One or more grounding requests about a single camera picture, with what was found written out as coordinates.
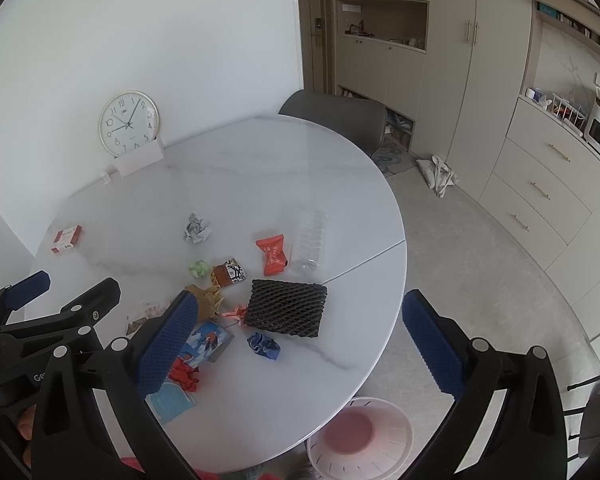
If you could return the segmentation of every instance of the white plastic colander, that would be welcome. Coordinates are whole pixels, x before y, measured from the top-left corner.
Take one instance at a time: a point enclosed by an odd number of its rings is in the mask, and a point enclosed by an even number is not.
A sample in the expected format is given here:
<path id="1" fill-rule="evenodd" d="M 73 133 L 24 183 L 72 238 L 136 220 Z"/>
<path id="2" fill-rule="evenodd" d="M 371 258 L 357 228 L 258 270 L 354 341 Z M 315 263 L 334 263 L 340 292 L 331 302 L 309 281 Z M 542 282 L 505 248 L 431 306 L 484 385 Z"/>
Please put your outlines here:
<path id="1" fill-rule="evenodd" d="M 307 441 L 311 464 L 333 480 L 384 480 L 411 451 L 413 431 L 387 400 L 354 397 Z"/>

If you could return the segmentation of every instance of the white bag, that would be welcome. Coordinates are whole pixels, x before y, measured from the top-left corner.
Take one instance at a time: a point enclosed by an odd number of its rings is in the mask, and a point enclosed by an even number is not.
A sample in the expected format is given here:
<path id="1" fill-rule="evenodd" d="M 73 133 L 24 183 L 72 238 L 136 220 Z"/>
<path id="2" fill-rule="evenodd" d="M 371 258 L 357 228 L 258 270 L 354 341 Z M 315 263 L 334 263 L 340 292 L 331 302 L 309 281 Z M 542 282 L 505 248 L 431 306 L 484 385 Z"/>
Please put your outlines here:
<path id="1" fill-rule="evenodd" d="M 432 156 L 431 159 L 418 160 L 417 163 L 429 189 L 435 188 L 436 195 L 442 198 L 445 195 L 446 186 L 453 186 L 458 182 L 459 177 L 437 155 Z"/>

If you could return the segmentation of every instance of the gray chair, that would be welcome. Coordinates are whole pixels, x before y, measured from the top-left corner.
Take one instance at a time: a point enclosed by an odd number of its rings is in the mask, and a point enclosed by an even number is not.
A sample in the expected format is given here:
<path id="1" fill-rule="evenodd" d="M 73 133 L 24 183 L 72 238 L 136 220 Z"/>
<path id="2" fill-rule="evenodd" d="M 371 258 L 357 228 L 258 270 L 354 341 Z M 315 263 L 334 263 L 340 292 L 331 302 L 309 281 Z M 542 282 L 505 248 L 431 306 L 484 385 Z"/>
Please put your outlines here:
<path id="1" fill-rule="evenodd" d="M 298 90 L 282 105 L 280 115 L 320 124 L 369 156 L 384 140 L 386 108 L 377 101 Z"/>
<path id="2" fill-rule="evenodd" d="M 583 383 L 568 386 L 567 390 L 573 390 L 585 384 L 590 384 L 595 380 L 600 380 L 600 376 L 584 381 Z M 600 382 L 593 388 L 587 405 L 584 408 L 576 408 L 575 410 L 567 410 L 565 415 L 576 415 L 582 413 L 582 421 L 580 422 L 580 433 L 569 437 L 569 440 L 579 438 L 578 454 L 571 456 L 570 460 L 575 458 L 587 458 L 592 455 L 593 451 L 600 444 Z"/>

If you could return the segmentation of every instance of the marble backsplash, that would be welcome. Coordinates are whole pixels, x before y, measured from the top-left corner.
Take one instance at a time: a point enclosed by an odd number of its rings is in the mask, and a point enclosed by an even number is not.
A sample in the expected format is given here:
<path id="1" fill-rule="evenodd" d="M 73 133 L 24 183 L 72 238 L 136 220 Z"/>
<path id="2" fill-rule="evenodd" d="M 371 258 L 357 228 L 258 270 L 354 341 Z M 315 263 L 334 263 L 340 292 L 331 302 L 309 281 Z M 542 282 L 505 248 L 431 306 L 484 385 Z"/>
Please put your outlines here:
<path id="1" fill-rule="evenodd" d="M 534 88 L 581 105 L 587 115 L 596 99 L 596 72 L 600 56 L 583 43 L 547 23 L 542 24 L 542 43 Z"/>

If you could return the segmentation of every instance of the tiled floor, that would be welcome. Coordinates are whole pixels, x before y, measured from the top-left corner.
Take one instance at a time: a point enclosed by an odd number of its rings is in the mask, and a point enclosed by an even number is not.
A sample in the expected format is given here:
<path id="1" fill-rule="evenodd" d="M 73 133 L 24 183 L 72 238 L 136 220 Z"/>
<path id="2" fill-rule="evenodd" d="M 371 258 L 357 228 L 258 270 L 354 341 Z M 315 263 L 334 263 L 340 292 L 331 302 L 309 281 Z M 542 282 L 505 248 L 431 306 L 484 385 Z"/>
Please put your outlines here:
<path id="1" fill-rule="evenodd" d="M 392 150 L 392 146 L 387 149 L 393 155 Z M 413 160 L 406 156 L 396 154 L 401 160 L 387 164 L 388 171 L 393 173 L 392 167 Z M 455 319 L 469 337 L 482 336 L 499 350 L 526 353 L 532 345 L 543 346 L 552 359 L 564 408 L 583 406 L 591 386 L 570 393 L 566 386 L 598 375 L 600 362 L 569 305 L 531 257 L 474 200 L 457 187 L 437 198 L 411 165 L 387 179 L 404 221 L 407 290 L 419 288 L 440 314 Z M 410 418 L 414 445 L 403 469 L 422 450 L 452 402 L 438 390 L 400 322 L 360 394 L 390 400 Z M 480 457 L 503 398 L 501 392 L 494 395 L 462 467 Z M 577 433 L 579 423 L 580 416 L 568 418 L 571 433 Z M 570 441 L 569 455 L 576 448 L 577 440 Z M 297 463 L 301 455 L 299 447 L 275 459 L 272 470 L 283 474 L 285 466 Z M 570 463 L 570 472 L 579 462 Z"/>

